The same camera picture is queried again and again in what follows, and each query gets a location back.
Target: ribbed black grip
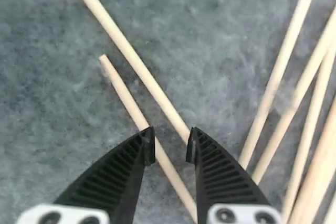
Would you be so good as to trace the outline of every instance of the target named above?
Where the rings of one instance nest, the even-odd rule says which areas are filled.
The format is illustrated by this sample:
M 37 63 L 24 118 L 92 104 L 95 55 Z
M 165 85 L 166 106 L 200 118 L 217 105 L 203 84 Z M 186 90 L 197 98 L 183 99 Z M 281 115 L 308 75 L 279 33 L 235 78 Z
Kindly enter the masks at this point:
M 101 209 L 111 223 L 131 224 L 144 167 L 154 162 L 154 129 L 150 127 L 96 161 L 55 203 Z
M 269 204 L 230 153 L 196 127 L 189 136 L 186 161 L 195 165 L 199 224 L 206 223 L 207 212 L 216 203 Z

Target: gray carpet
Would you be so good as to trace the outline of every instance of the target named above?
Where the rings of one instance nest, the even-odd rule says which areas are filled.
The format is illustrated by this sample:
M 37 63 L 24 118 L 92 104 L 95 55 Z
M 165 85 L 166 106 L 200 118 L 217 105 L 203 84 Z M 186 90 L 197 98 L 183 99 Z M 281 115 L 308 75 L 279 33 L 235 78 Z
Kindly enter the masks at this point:
M 189 127 L 236 158 L 297 0 L 102 0 Z M 249 172 L 288 104 L 336 0 L 313 0 Z M 82 0 L 0 0 L 0 218 L 54 200 L 137 128 L 101 73 L 106 53 L 195 195 L 185 145 Z M 336 90 L 332 76 L 310 153 Z M 260 187 L 281 208 L 309 90 Z M 330 201 L 318 214 L 321 223 Z M 192 223 L 158 164 L 134 223 Z

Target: wooden dowel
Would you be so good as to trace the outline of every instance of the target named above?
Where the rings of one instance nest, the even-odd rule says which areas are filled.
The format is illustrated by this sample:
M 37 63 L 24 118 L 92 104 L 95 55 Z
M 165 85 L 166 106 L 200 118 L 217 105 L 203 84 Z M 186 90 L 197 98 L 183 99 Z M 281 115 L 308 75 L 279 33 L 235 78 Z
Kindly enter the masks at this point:
M 119 27 L 113 21 L 111 16 L 108 14 L 106 9 L 100 3 L 99 0 L 83 0 L 88 8 L 92 11 L 98 22 L 102 25 L 105 31 L 108 33 L 110 38 L 113 40 L 115 45 L 119 48 L 121 53 L 124 55 L 126 60 L 129 62 L 131 67 L 137 73 L 141 81 L 147 87 L 149 92 L 152 94 L 156 102 L 161 107 L 162 111 L 165 113 L 169 121 L 172 123 L 177 133 L 180 135 L 185 144 L 188 143 L 189 138 L 189 128 L 183 122 L 182 118 L 175 110 L 174 106 L 164 94 L 159 84 L 153 78 L 151 73 L 148 71 L 145 64 L 140 59 L 139 55 L 131 44 L 127 41 L 124 34 L 121 32 Z
M 286 112 L 281 116 L 280 121 L 273 132 L 271 139 L 269 140 L 255 171 L 252 174 L 252 179 L 255 183 L 259 184 L 262 176 L 264 175 L 271 159 L 274 156 L 275 151 L 277 150 L 282 138 L 284 137 L 290 122 L 292 121 L 298 107 L 305 96 L 309 85 L 311 84 L 318 68 L 321 65 L 323 57 L 326 55 L 326 52 L 331 45 L 334 32 L 336 30 L 336 6 L 328 20 L 328 23 L 317 43 L 309 61 L 304 69 L 300 80 L 294 91 L 290 107 Z
M 265 121 L 273 103 L 275 93 L 279 88 L 281 79 L 284 75 L 290 55 L 299 36 L 310 3 L 311 0 L 298 0 L 298 4 L 295 8 L 292 20 L 283 40 L 279 55 L 273 67 L 272 74 L 267 83 L 264 96 L 258 108 L 257 115 L 246 138 L 242 153 L 240 154 L 239 163 L 244 169 L 246 169 L 252 157 L 261 131 L 265 125 Z
M 134 98 L 132 97 L 130 91 L 127 89 L 125 83 L 122 81 L 121 77 L 117 73 L 114 66 L 111 64 L 106 55 L 99 57 L 100 63 L 104 70 L 109 76 L 109 79 L 115 88 L 120 100 L 124 104 L 128 113 L 131 115 L 133 121 L 139 130 L 143 130 L 149 127 L 149 124 L 136 104 Z M 190 213 L 194 222 L 197 223 L 197 208 L 196 203 L 191 197 L 188 189 L 184 185 L 177 171 L 175 170 L 173 164 L 169 160 L 166 152 L 162 148 L 159 140 L 155 137 L 155 157 L 162 167 L 164 173 L 166 174 L 168 180 L 175 189 L 177 195 L 180 197 L 182 203 Z
M 287 223 L 291 213 L 295 197 L 297 195 L 299 185 L 301 182 L 303 169 L 307 161 L 309 148 L 314 136 L 316 124 L 320 115 L 323 104 L 324 95 L 326 94 L 328 82 L 330 79 L 332 67 L 336 56 L 336 41 L 329 48 L 327 55 L 323 59 L 319 70 L 319 75 L 315 84 L 314 93 L 310 101 L 309 111 L 306 122 L 303 127 L 300 144 L 296 154 L 293 170 L 288 183 L 285 199 L 282 206 L 282 221 Z
M 336 220 L 336 193 L 334 194 L 327 215 L 324 218 L 323 224 L 334 224 L 335 220 Z
M 325 160 L 326 161 L 323 162 L 323 165 L 326 165 L 328 168 L 320 175 L 320 177 L 318 177 L 314 185 L 314 189 L 310 195 L 309 201 L 306 202 L 305 206 L 306 212 L 303 215 L 301 215 L 300 221 L 298 223 L 312 224 L 315 219 L 316 213 L 319 210 L 321 202 L 323 201 L 323 198 L 326 195 L 328 186 L 330 185 L 330 182 L 332 181 L 333 175 L 335 173 L 336 158 L 333 156 Z
M 335 136 L 336 96 L 320 136 L 319 144 L 309 166 L 308 173 L 296 199 L 288 222 L 289 224 L 305 223 L 301 222 L 303 215 L 309 215 L 309 211 L 314 211 L 311 202 L 316 201 L 315 203 L 318 203 L 318 197 L 323 197 L 336 168 Z

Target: blue-gray carpet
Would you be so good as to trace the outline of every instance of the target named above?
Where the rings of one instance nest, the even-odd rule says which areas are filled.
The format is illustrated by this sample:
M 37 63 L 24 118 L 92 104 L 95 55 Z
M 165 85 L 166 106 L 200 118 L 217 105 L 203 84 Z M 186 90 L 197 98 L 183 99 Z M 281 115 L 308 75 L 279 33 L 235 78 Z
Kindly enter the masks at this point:
M 236 158 L 297 0 L 101 0 L 189 127 Z M 336 0 L 313 0 L 253 170 Z M 82 0 L 0 0 L 0 218 L 51 202 L 137 128 L 103 77 L 106 53 L 195 195 L 186 147 Z M 336 90 L 334 71 L 310 157 Z M 311 89 L 260 187 L 278 209 Z M 330 201 L 318 214 L 321 223 Z M 158 164 L 145 172 L 134 223 L 192 223 Z

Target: screw hole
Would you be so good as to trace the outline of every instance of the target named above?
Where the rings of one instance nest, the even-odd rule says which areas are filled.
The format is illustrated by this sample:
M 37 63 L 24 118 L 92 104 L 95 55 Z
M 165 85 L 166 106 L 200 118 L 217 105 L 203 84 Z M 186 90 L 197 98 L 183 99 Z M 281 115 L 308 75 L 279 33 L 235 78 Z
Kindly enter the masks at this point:
M 257 213 L 256 220 L 260 224 L 275 224 L 274 218 L 266 212 Z
M 216 212 L 216 217 L 221 223 L 234 223 L 236 221 L 235 214 L 227 208 L 219 209 Z
M 57 224 L 60 218 L 58 212 L 50 212 L 40 219 L 39 224 Z
M 87 217 L 80 224 L 99 224 L 99 220 L 96 217 Z

